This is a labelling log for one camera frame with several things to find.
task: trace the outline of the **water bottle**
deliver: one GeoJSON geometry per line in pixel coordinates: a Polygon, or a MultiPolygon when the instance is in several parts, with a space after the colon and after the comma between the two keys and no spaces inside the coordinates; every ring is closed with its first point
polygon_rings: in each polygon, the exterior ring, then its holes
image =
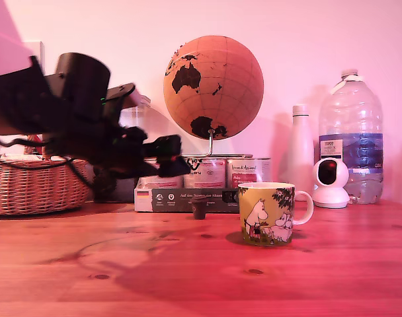
{"type": "Polygon", "coordinates": [[[288,149],[288,181],[297,190],[313,195],[314,142],[305,104],[292,107],[293,121],[288,149]]]}
{"type": "Polygon", "coordinates": [[[383,190],[382,107],[356,69],[324,101],[319,116],[321,159],[342,159],[349,169],[344,187],[351,203],[375,203],[383,190]]]}

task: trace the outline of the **metal globe stand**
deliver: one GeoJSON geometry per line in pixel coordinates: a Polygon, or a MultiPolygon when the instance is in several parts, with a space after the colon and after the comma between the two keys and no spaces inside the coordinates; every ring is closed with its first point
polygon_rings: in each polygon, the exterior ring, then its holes
{"type": "Polygon", "coordinates": [[[202,159],[206,157],[220,157],[220,158],[227,158],[227,157],[240,157],[240,158],[251,158],[253,157],[252,154],[213,154],[213,134],[214,130],[208,130],[210,133],[210,137],[208,140],[208,152],[203,154],[189,154],[189,155],[182,155],[184,158],[190,159],[202,159]]]}

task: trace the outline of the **camera lens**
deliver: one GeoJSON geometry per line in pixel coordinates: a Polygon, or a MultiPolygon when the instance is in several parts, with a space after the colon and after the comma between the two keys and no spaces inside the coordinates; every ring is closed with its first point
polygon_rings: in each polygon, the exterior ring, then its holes
{"type": "Polygon", "coordinates": [[[325,185],[336,181],[337,163],[334,160],[325,160],[319,165],[319,180],[325,185]]]}

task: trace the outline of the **mug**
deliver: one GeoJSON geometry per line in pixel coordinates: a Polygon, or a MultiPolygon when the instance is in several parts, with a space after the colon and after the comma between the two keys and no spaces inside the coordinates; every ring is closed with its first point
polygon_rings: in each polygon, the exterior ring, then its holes
{"type": "Polygon", "coordinates": [[[257,246],[278,246],[290,243],[293,225],[302,225],[313,215],[311,196],[296,191],[295,185],[287,183],[242,183],[239,189],[239,217],[243,238],[257,246]],[[295,197],[307,199],[307,211],[294,219],[295,197]]]}

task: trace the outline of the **tin can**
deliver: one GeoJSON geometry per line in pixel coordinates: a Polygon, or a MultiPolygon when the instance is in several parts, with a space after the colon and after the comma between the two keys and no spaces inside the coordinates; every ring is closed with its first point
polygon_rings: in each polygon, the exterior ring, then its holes
{"type": "Polygon", "coordinates": [[[229,158],[227,186],[237,188],[248,182],[270,182],[270,158],[229,158]]]}
{"type": "MultiPolygon", "coordinates": [[[[160,165],[155,160],[146,160],[147,163],[159,168],[160,165]]],[[[159,176],[146,176],[141,177],[138,181],[136,188],[182,188],[183,176],[175,177],[159,177],[159,176]]]]}
{"type": "Polygon", "coordinates": [[[226,188],[224,158],[188,158],[190,174],[183,176],[185,188],[226,188]]]}

